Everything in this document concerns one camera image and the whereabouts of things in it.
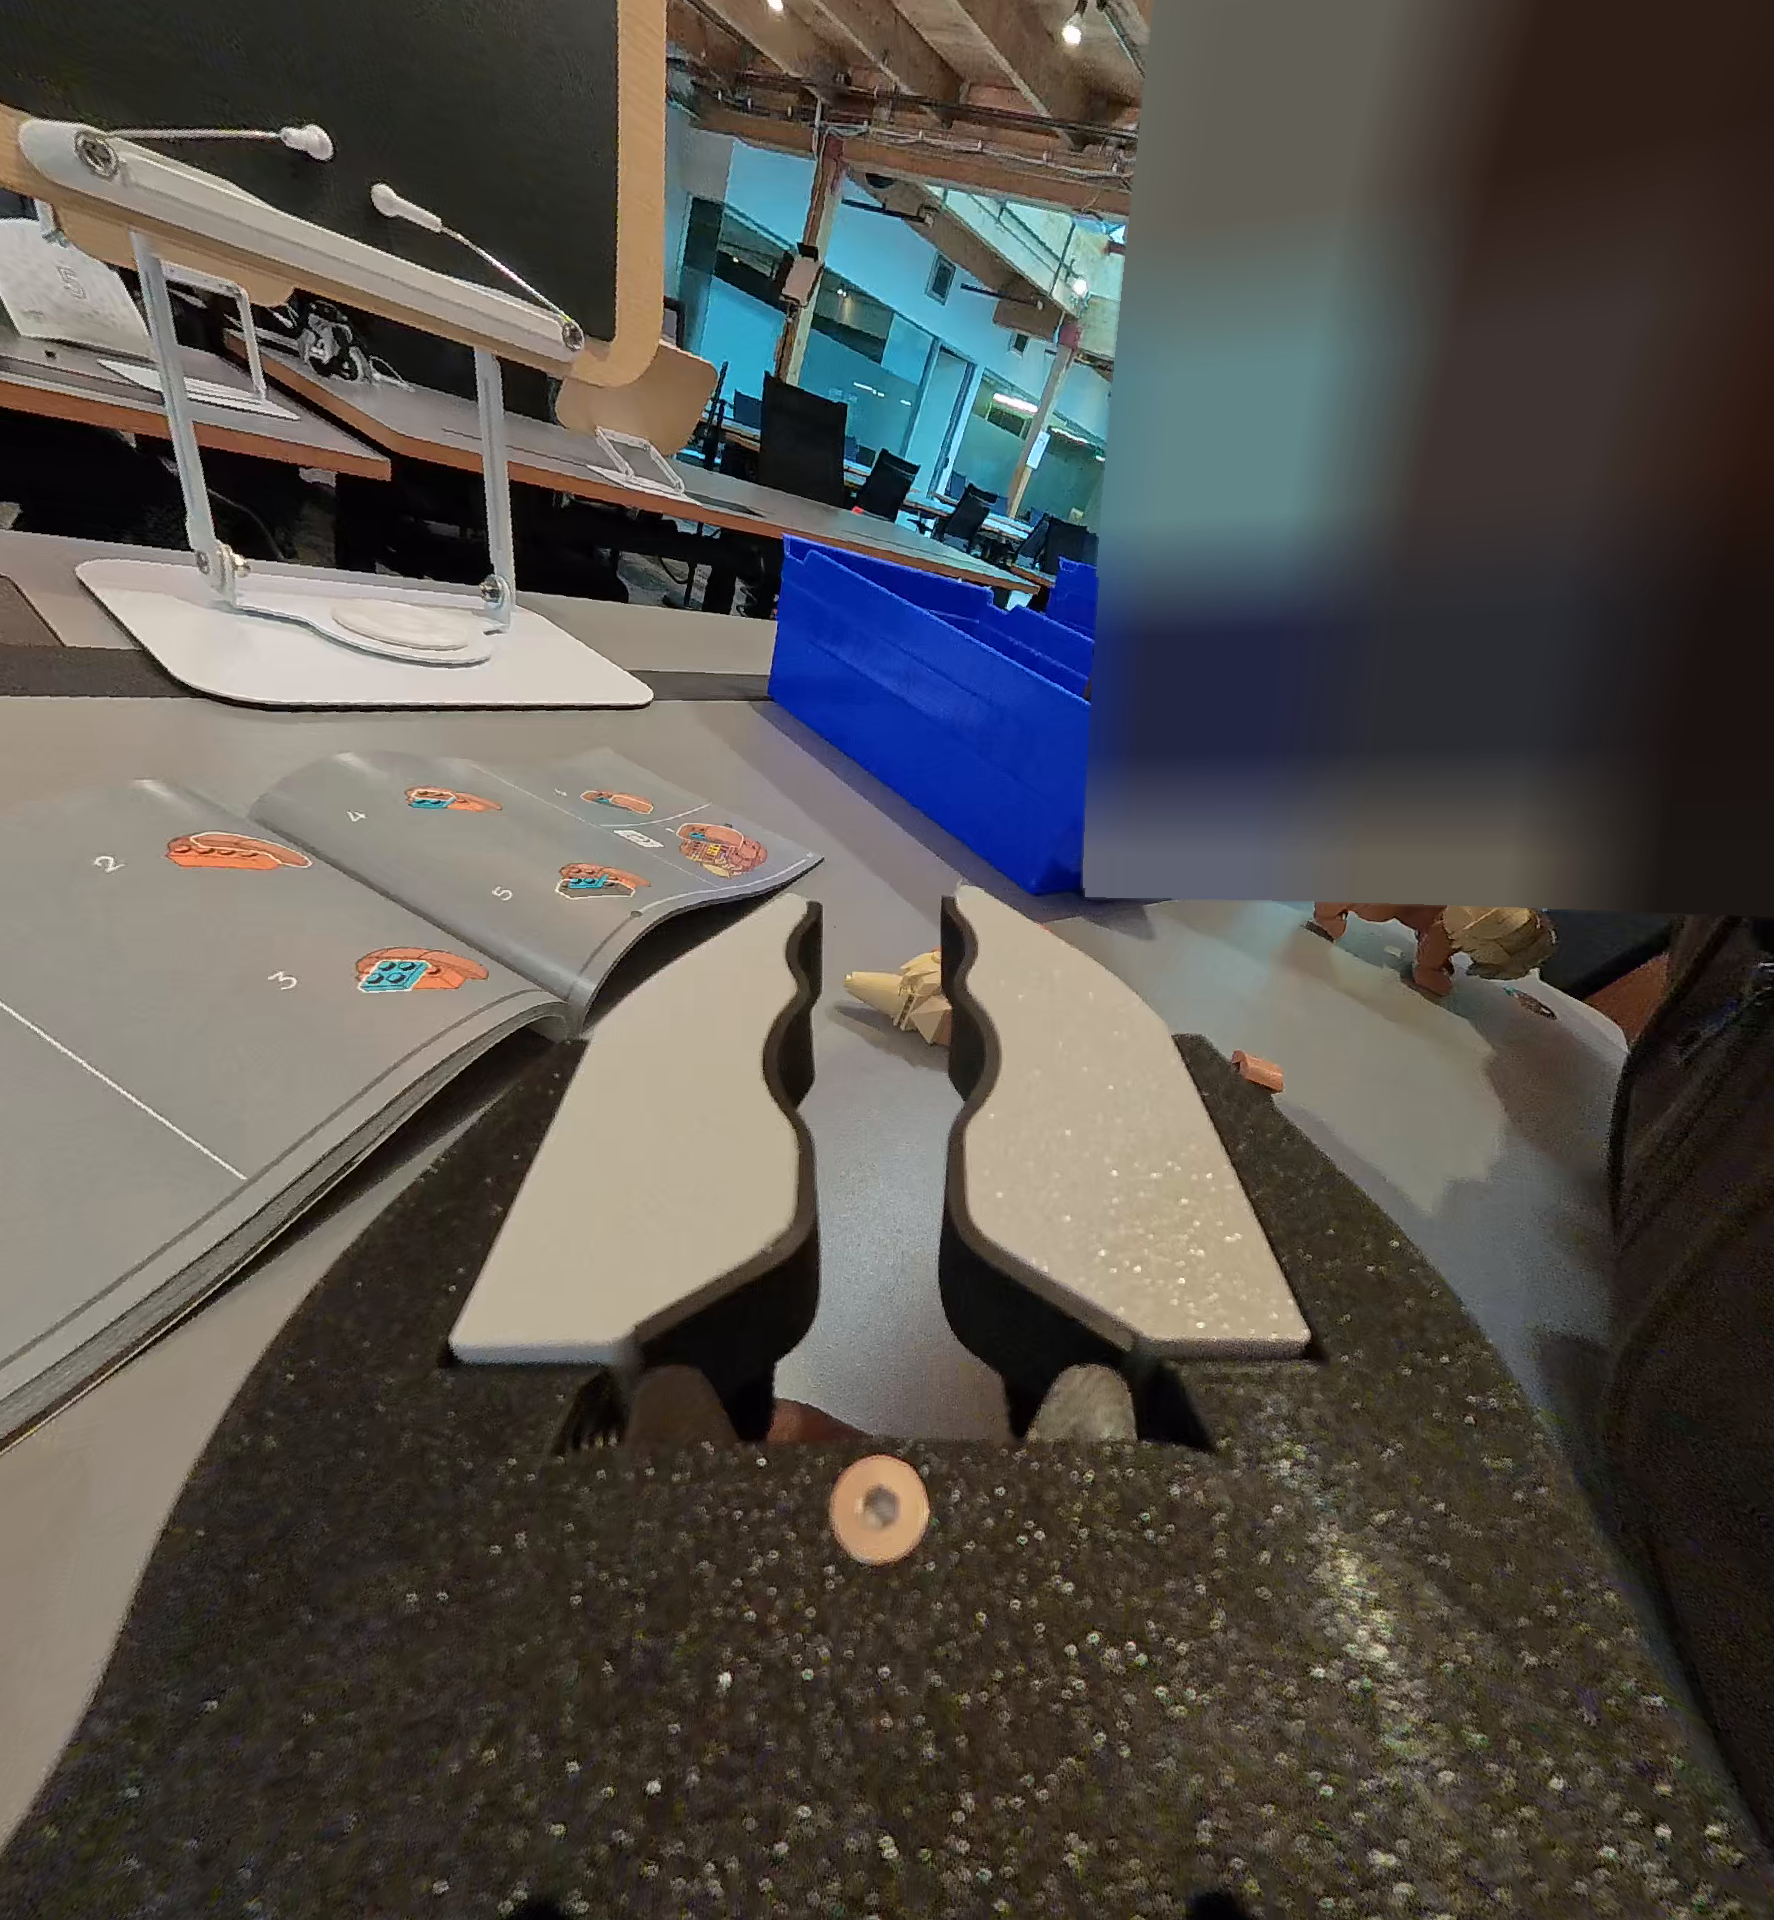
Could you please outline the row of black office chairs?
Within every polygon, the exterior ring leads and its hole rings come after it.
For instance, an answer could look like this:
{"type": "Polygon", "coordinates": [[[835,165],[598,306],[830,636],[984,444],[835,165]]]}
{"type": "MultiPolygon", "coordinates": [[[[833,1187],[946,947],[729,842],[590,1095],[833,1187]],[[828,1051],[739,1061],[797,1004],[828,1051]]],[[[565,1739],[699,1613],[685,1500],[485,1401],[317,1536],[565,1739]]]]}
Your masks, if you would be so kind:
{"type": "Polygon", "coordinates": [[[763,394],[737,394],[722,441],[708,458],[759,488],[837,515],[841,541],[882,548],[941,572],[993,586],[1044,589],[1075,567],[1097,565],[1096,534],[1044,517],[1020,540],[1002,536],[992,493],[964,484],[954,496],[922,493],[921,466],[889,447],[861,447],[847,431],[849,407],[766,375],[763,394]]]}

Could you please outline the wood-rimmed black panel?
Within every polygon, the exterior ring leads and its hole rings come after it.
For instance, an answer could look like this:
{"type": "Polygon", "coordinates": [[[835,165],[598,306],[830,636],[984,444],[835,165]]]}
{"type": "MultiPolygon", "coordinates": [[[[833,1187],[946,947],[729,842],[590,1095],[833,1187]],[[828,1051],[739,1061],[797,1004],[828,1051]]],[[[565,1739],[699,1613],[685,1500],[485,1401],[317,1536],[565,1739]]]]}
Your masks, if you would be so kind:
{"type": "Polygon", "coordinates": [[[490,267],[382,217],[439,215],[585,330],[576,383],[620,391],[660,349],[666,3],[0,3],[0,185],[33,197],[21,118],[108,135],[322,127],[180,160],[348,239],[490,293],[490,267]]]}

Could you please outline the wooden pillar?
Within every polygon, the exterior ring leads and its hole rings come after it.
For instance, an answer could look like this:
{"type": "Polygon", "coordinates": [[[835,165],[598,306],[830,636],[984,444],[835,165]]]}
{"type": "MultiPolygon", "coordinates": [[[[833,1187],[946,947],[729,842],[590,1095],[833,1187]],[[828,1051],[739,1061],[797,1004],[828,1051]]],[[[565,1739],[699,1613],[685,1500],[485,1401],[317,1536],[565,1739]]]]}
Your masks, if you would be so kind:
{"type": "Polygon", "coordinates": [[[804,351],[807,345],[812,306],[820,277],[826,272],[835,221],[845,187],[845,139],[820,133],[814,149],[814,174],[802,236],[790,256],[779,280],[784,329],[779,336],[776,375],[779,383],[802,383],[804,351]]]}

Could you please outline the person's dark clothing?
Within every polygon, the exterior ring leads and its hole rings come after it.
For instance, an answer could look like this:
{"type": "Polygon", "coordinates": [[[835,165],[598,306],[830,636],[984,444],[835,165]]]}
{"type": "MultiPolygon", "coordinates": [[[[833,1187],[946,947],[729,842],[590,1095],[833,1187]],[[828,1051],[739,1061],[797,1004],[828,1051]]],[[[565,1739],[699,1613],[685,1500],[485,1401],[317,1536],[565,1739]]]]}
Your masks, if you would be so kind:
{"type": "Polygon", "coordinates": [[[1774,920],[1687,918],[1621,1071],[1602,1451],[1774,1850],[1774,920]]]}

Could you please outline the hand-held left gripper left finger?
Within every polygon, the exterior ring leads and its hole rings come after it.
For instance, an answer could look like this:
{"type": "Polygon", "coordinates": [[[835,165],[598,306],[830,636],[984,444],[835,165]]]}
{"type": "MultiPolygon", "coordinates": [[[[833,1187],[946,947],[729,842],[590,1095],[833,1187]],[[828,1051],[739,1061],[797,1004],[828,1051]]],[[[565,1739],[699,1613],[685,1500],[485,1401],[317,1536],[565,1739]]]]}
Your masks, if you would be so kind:
{"type": "Polygon", "coordinates": [[[446,1342],[455,1397],[593,1387],[639,1444],[764,1444],[820,1304],[820,903],[779,895],[593,1022],[446,1342]]]}

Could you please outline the white metal stand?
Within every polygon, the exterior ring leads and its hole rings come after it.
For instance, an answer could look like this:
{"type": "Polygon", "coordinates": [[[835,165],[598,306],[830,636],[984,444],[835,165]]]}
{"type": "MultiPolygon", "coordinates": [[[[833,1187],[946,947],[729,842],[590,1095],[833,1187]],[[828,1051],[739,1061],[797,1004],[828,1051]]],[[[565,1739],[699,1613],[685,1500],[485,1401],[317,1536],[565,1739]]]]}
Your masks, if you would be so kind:
{"type": "Polygon", "coordinates": [[[130,226],[171,420],[193,559],[93,558],[80,584],[176,682],[252,708],[642,708],[652,688],[516,598],[516,538],[500,358],[569,372],[581,325],[517,297],[320,226],[137,135],[22,117],[17,145],[62,204],[130,226]],[[254,569],[222,538],[180,367],[161,245],[193,236],[316,293],[395,306],[472,348],[490,567],[469,593],[399,578],[303,578],[254,569]]]}

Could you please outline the brown-edged background desk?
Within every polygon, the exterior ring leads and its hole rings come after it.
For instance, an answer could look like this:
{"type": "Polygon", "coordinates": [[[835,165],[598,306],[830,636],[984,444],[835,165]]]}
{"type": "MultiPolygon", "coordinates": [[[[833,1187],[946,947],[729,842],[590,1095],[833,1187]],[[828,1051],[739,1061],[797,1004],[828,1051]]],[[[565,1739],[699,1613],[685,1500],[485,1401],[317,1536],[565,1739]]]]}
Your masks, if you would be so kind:
{"type": "MultiPolygon", "coordinates": [[[[227,370],[216,383],[249,386],[245,375],[227,370]]],[[[201,447],[390,481],[393,466],[385,454],[294,398],[277,401],[294,408],[299,418],[231,412],[190,398],[201,447]]],[[[173,435],[152,366],[130,363],[130,372],[116,372],[110,358],[63,343],[25,341],[10,330],[0,330],[0,410],[115,428],[160,441],[173,435]]]]}

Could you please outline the grey instruction booklet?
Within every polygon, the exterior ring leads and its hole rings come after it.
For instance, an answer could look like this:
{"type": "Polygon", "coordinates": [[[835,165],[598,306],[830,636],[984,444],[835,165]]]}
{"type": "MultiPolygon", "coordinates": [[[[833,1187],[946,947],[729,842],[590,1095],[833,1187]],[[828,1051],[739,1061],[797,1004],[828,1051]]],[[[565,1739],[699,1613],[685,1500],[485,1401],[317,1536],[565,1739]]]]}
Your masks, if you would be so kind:
{"type": "Polygon", "coordinates": [[[0,1449],[465,1070],[533,1032],[571,1076],[817,861],[612,748],[344,753],[242,818],[158,778],[0,813],[0,1449]]]}

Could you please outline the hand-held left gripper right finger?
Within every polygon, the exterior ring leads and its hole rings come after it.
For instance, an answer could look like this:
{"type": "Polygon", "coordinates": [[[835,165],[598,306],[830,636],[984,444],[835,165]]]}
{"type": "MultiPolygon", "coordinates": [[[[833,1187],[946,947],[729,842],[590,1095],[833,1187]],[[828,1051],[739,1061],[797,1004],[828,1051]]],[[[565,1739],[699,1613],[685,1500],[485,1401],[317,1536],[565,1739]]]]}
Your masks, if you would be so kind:
{"type": "Polygon", "coordinates": [[[1313,1360],[1313,1331],[1164,1016],[997,895],[942,903],[939,1288],[1007,1427],[1202,1444],[1182,1369],[1313,1360]]]}

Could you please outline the brown tan brick-built figure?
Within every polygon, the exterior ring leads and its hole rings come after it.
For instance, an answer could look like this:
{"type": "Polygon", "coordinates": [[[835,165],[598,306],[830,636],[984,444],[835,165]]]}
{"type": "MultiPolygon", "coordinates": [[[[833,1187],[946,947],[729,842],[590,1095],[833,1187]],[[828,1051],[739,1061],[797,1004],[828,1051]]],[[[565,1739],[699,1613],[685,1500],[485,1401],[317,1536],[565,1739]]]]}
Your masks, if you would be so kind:
{"type": "Polygon", "coordinates": [[[1405,977],[1433,999],[1451,994],[1460,958],[1478,979],[1513,982],[1537,972],[1555,950],[1555,927],[1537,907],[1316,901],[1307,927],[1332,943],[1351,920],[1406,927],[1415,953],[1405,977]]]}

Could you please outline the white paper sheet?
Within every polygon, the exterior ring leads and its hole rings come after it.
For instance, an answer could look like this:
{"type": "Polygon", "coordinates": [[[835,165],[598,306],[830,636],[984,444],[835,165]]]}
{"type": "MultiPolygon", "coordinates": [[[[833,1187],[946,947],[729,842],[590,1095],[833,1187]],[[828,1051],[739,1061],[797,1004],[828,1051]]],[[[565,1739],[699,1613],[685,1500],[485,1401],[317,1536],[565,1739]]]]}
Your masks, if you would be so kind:
{"type": "Polygon", "coordinates": [[[0,301],[27,339],[150,353],[147,322],[120,275],[39,219],[0,217],[0,301]]]}

